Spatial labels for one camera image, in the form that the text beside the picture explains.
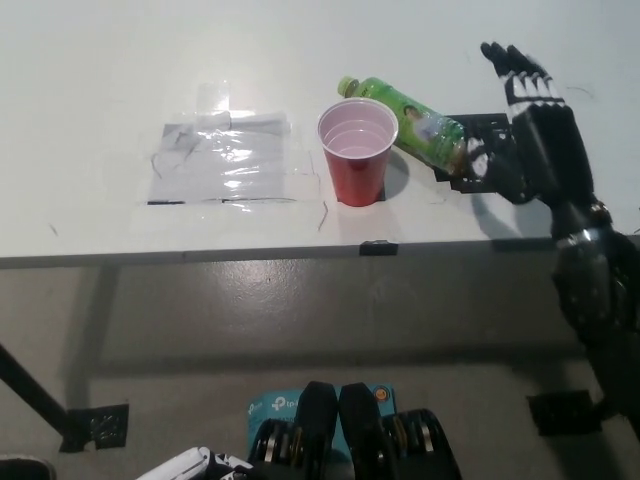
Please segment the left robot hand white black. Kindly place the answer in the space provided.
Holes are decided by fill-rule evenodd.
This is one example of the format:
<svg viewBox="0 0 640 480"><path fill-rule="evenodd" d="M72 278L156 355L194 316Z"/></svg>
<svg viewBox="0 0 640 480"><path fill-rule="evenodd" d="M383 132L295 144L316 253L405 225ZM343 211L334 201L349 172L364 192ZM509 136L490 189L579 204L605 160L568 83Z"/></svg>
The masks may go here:
<svg viewBox="0 0 640 480"><path fill-rule="evenodd" d="M139 476L137 480L236 479L253 466L238 457L193 447Z"/></svg>

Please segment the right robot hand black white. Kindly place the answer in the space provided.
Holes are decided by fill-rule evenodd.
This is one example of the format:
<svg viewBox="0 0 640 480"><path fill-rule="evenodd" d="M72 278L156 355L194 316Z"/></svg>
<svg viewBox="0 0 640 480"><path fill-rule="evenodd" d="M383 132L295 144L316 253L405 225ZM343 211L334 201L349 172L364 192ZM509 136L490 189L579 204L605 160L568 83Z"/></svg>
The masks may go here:
<svg viewBox="0 0 640 480"><path fill-rule="evenodd" d="M481 52L504 88L515 151L500 155L471 130L467 135L470 172L514 205L532 200L545 204L556 241L585 230L610 229L611 215L594 193L574 112L553 77L513 45L484 42Z"/></svg>

